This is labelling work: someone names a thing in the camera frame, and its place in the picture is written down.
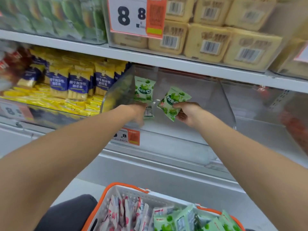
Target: white shopping basket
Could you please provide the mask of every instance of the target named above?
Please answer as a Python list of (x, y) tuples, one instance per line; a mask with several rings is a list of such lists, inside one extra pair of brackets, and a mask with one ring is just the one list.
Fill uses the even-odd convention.
[[(116, 189), (121, 195), (127, 195), (130, 197), (134, 202), (137, 201), (137, 197), (141, 197), (145, 203), (147, 203), (150, 207), (163, 207), (166, 205), (174, 204), (176, 207), (185, 208), (188, 205), (191, 205), (190, 202), (186, 202), (184, 200), (176, 199), (167, 195), (163, 195), (160, 193), (153, 192), (149, 189), (141, 189), (139, 187), (114, 182), (107, 186), (92, 213), (90, 214), (89, 218), (87, 219), (86, 223), (84, 224), (81, 231), (98, 231), (99, 225), (102, 223), (103, 218), (105, 218), (108, 214), (108, 205), (112, 195), (116, 194)], [(213, 215), (213, 218), (221, 215), (220, 211), (216, 211), (214, 209), (209, 209), (196, 204), (196, 211), (197, 214), (204, 214), (206, 213), (207, 216)], [(231, 216), (234, 221), (238, 224), (238, 226), (245, 231), (241, 222), (239, 222), (235, 217)]]

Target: dark pants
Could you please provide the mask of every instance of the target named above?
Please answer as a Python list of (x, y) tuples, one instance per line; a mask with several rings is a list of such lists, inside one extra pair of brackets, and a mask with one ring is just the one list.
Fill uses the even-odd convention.
[(80, 231), (96, 205), (92, 195), (81, 195), (52, 206), (34, 231)]

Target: beige box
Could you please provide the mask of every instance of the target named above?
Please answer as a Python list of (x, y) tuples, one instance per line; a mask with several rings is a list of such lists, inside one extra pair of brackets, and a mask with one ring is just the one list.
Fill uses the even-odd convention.
[(198, 0), (194, 23), (222, 26), (233, 0)]
[(187, 23), (192, 17), (195, 0), (167, 0), (165, 20)]
[(193, 23), (189, 26), (184, 55), (206, 62), (220, 62), (230, 39), (231, 31), (227, 28)]
[(251, 70), (267, 69), (282, 38), (237, 28), (228, 29), (233, 32), (224, 63)]
[(305, 46), (305, 40), (298, 38), (289, 40), (270, 66), (270, 70), (284, 75), (308, 78), (308, 63), (293, 60)]
[(225, 24), (258, 31), (267, 21), (277, 0), (234, 0)]
[(148, 47), (148, 39), (141, 36), (113, 33), (113, 41), (118, 45), (131, 46), (139, 49), (146, 49)]
[(149, 49), (179, 55), (183, 51), (187, 30), (188, 23), (165, 20), (163, 39), (149, 38)]

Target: person's right hand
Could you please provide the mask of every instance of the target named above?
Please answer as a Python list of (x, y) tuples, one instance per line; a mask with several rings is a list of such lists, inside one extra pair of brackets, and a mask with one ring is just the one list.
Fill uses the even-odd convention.
[(183, 111), (180, 111), (176, 118), (193, 128), (195, 127), (194, 123), (196, 116), (203, 111), (199, 104), (195, 102), (176, 103), (173, 107), (181, 108), (181, 111)]

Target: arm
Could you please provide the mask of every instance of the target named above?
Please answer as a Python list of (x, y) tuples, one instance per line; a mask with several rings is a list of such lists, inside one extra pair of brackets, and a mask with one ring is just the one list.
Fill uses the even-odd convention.
[(200, 132), (248, 196), (279, 231), (308, 225), (308, 170), (233, 130), (193, 103), (177, 117)]
[(0, 160), (0, 229), (32, 231), (66, 186), (146, 104), (121, 105), (65, 126)]

